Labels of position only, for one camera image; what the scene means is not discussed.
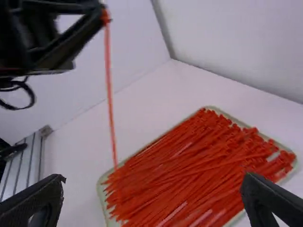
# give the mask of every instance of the white wall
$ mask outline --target white wall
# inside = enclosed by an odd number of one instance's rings
[[[303,103],[302,0],[154,1],[172,57]]]
[[[117,92],[165,63],[169,54],[149,0],[107,2],[113,18],[112,73]],[[60,28],[67,28],[75,18],[62,17]],[[103,101],[106,98],[103,36],[99,32],[88,44],[76,60],[75,70],[32,77],[29,84],[37,95],[36,105],[16,112],[0,109],[0,138],[16,142],[46,124],[58,129]],[[22,92],[0,93],[0,97],[14,104],[26,101]]]

